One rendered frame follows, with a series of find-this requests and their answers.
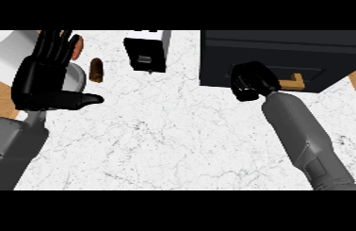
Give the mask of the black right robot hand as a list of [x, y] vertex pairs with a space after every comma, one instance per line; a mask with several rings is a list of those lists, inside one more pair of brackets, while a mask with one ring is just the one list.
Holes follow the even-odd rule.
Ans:
[[241, 102], [255, 101], [281, 90], [278, 78], [268, 66], [253, 61], [235, 64], [231, 70], [231, 90]]

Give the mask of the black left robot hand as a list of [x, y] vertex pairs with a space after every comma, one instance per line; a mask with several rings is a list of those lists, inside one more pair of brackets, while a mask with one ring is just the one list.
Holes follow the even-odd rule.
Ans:
[[18, 110], [79, 110], [103, 104], [98, 94], [63, 89], [67, 67], [80, 36], [72, 30], [43, 30], [35, 52], [24, 58], [12, 82], [12, 101]]

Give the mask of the grey round cup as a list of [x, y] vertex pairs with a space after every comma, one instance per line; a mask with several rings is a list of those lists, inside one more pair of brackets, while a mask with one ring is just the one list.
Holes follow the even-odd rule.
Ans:
[[86, 73], [79, 64], [70, 63], [67, 67], [67, 74], [63, 84], [66, 91], [83, 92], [86, 86]]

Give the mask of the dark grey drawer cabinet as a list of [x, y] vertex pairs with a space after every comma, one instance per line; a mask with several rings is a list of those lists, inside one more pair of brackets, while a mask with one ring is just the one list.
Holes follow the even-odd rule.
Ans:
[[202, 84], [230, 86], [235, 64], [262, 62], [281, 80], [300, 74], [320, 93], [356, 72], [356, 30], [204, 30]]

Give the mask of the white curved object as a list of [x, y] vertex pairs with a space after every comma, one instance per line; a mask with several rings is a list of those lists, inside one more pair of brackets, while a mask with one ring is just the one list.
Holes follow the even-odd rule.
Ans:
[[36, 40], [35, 30], [0, 30], [0, 81], [8, 85], [24, 58], [35, 51]]

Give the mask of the brown oval item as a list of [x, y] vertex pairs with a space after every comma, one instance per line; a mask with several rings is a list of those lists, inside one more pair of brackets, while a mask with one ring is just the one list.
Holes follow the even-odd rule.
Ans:
[[94, 58], [91, 61], [89, 79], [98, 83], [104, 81], [104, 62], [100, 58]]

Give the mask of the orange round item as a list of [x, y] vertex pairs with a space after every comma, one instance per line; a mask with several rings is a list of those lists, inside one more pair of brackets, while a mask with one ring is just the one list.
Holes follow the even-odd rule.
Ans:
[[72, 57], [73, 60], [79, 59], [82, 52], [83, 52], [83, 36], [80, 36], [77, 44], [76, 44], [76, 48], [73, 51], [73, 57]]

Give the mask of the black and white appliance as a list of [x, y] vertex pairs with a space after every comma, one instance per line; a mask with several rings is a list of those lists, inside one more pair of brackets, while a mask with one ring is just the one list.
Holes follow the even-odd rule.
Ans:
[[125, 38], [131, 66], [137, 71], [166, 72], [172, 31], [132, 30]]

